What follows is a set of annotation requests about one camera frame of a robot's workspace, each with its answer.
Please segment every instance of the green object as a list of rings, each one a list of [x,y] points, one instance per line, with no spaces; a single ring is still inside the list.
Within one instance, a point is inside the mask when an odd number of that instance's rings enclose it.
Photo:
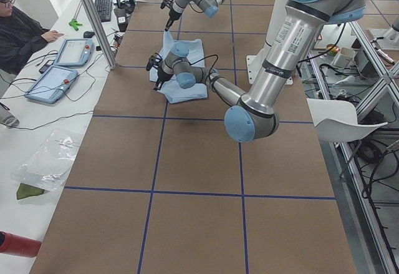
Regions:
[[[44,190],[42,188],[37,188],[33,187],[32,185],[26,185],[24,183],[21,183],[17,191],[17,200],[31,196],[39,196],[42,195],[43,193]]]
[[[72,20],[69,21],[68,24],[69,24],[69,26],[72,26],[75,31],[79,30],[79,26],[83,26],[83,24],[77,22],[77,20],[75,18],[72,18]]]

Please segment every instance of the clear plastic wrap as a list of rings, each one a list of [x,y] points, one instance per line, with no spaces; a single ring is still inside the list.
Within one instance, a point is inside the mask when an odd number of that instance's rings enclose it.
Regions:
[[[48,191],[58,189],[67,180],[82,143],[83,135],[54,130],[12,176],[27,185]]]

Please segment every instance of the white table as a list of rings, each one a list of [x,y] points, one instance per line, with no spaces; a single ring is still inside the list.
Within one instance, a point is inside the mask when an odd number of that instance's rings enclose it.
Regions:
[[[52,29],[58,30],[65,34],[64,37],[48,44],[43,50],[35,53],[31,59],[42,56],[49,51],[58,50],[64,39],[82,38],[84,31],[91,31],[91,25],[83,7],[77,16],[78,22],[84,24],[75,31],[68,25],[74,16],[80,0],[73,0],[63,15],[54,24]],[[113,15],[111,22],[103,22],[103,28],[106,35],[118,29],[116,18]],[[96,38],[93,38],[95,46],[98,45]],[[101,54],[100,51],[94,51],[90,60],[83,68],[77,69],[78,73],[84,71],[96,56]],[[39,67],[33,62],[25,67],[17,78],[34,78],[40,76]],[[86,113],[93,110],[96,105],[105,81],[108,76],[109,67],[105,58],[102,56],[89,70],[89,73],[95,78],[95,83],[91,90],[86,93],[80,100],[73,102],[67,97],[61,98],[54,105],[44,105],[27,100],[25,97],[17,97],[22,92],[14,86],[8,88],[1,102],[7,105],[11,113],[15,115],[19,121],[20,127],[33,128],[56,120],[59,117],[73,115],[76,113]],[[68,96],[71,99],[77,99],[93,83],[94,78],[88,74],[82,74],[71,86]],[[17,86],[23,90],[27,90],[31,86],[31,81],[19,81]],[[85,134],[87,126],[92,115],[77,115],[69,119],[57,121],[45,127],[36,130],[16,130],[8,129],[0,125],[0,230],[21,235],[27,238],[43,240],[47,227],[54,213],[58,199],[62,193],[62,188],[54,192],[45,192],[38,197],[29,197],[22,200],[16,199],[16,191],[19,182],[12,178],[12,171],[15,170],[21,162],[33,154],[38,147],[46,140],[54,129],[65,129],[78,134]],[[0,254],[0,272],[12,274],[29,273],[35,258],[15,257],[12,255]]]

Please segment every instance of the hand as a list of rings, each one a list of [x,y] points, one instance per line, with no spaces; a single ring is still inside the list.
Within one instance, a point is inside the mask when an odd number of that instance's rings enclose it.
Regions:
[[[64,34],[61,32],[57,32],[57,31],[48,31],[45,32],[43,35],[41,35],[41,37],[46,40],[48,43],[50,42],[54,42],[55,40],[57,40],[58,38],[60,38],[61,36],[63,36]]]

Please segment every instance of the red cup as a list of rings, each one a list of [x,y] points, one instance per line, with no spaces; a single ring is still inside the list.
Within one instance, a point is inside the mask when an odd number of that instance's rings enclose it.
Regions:
[[[7,232],[0,232],[0,253],[19,257],[35,257],[42,242],[20,237]]]

